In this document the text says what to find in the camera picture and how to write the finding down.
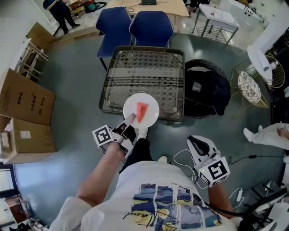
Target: gray floor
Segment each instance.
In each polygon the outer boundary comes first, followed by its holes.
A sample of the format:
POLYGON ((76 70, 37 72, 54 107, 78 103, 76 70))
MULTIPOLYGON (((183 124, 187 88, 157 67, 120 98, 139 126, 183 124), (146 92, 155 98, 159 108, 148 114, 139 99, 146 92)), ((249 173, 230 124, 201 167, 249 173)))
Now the gray floor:
MULTIPOLYGON (((51 129, 58 152, 39 163, 16 165, 16 177, 22 196, 48 225, 57 216, 64 200, 75 195, 80 183, 103 156, 91 132, 102 125, 115 126, 122 121, 121 115, 104 114, 98 110, 105 78, 105 71, 96 58, 101 40, 102 36, 84 38, 55 47, 49 53, 49 62, 40 81, 42 86, 56 93, 51 129)), ((238 48, 185 34, 174 35, 170 47, 182 49, 187 61, 202 58, 216 63, 228 78, 232 68, 247 57, 238 48)), ((281 156, 283 150, 249 143, 242 134, 244 126, 254 132, 259 124, 268 126, 270 110, 252 106, 243 115, 232 119, 240 101, 239 95, 234 96, 224 116, 202 120, 185 117, 170 126, 158 120, 148 135, 153 159, 165 154, 174 164, 173 155, 187 148, 186 138, 190 134, 212 139, 222 155, 232 156, 233 160, 251 154, 281 156)), ((191 163, 186 152, 177 160, 191 163)), ((281 166, 282 158, 242 160, 230 166, 231 175, 224 182, 226 191, 230 195, 237 187, 245 190, 260 181, 277 180, 281 166)), ((191 175, 186 167, 181 169, 191 175)), ((113 192, 117 178, 118 174, 111 183, 107 198, 113 192)), ((207 200, 206 189, 200 190, 200 194, 207 200)))

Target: label on box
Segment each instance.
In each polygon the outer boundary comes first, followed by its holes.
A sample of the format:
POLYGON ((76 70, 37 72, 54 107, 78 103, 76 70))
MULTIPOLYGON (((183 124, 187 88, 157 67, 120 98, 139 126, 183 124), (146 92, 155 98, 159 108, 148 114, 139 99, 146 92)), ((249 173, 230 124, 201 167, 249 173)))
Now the label on box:
POLYGON ((31 139, 31 135, 29 131, 20 131, 21 139, 31 139))
POLYGON ((2 133, 1 133, 1 136, 2 136, 2 144, 3 144, 3 147, 9 148, 8 134, 5 133, 5 132, 2 132, 2 133))

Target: white pants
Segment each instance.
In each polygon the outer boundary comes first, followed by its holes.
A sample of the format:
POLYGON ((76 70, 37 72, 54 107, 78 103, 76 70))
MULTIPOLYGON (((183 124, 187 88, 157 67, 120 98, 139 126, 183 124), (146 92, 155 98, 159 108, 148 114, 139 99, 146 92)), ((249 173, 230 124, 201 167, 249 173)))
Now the white pants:
POLYGON ((277 133, 277 129, 285 128, 285 126, 289 130, 289 124, 274 124, 266 127, 252 136, 252 142, 289 150, 289 140, 285 137, 280 137, 277 133))

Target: wire grid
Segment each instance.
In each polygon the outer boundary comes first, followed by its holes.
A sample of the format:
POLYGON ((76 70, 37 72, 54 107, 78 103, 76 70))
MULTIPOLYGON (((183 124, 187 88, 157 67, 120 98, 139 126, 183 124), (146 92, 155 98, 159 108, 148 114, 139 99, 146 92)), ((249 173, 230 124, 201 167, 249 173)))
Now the wire grid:
POLYGON ((267 60, 269 61, 272 67, 272 88, 280 88, 285 83, 285 72, 282 65, 273 57, 266 55, 267 60))
POLYGON ((106 101, 110 107, 123 107, 136 93, 147 93, 165 113, 182 113, 184 69, 180 55, 151 51, 120 51, 106 78, 106 101))
MULTIPOLYGON (((196 29, 197 29, 198 34, 201 35, 203 33, 204 27, 196 26, 196 29)), ((227 40, 225 39, 222 33, 222 30, 223 29, 220 29, 214 26, 207 26, 203 37, 207 37, 213 40, 217 40, 219 42, 227 43, 227 40)))
POLYGON ((242 84, 239 84, 239 81, 238 81, 240 92, 244 96, 244 98, 246 98, 251 104, 257 107, 268 108, 269 107, 268 102, 265 99, 264 95, 260 93, 260 96, 259 96, 259 93, 256 92, 255 89, 251 87, 251 83, 249 83, 248 79, 245 79, 239 71, 237 72, 239 74, 239 78, 242 78, 244 80, 244 83, 242 84))

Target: red triangular block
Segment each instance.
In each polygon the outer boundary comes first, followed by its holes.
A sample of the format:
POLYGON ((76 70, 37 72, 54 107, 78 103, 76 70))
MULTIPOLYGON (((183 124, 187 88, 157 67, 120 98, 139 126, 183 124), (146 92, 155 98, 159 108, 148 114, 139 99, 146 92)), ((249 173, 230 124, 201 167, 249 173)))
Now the red triangular block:
POLYGON ((148 104, 146 103, 137 103, 136 104, 136 118, 140 123, 145 116, 146 110, 148 109, 148 104))

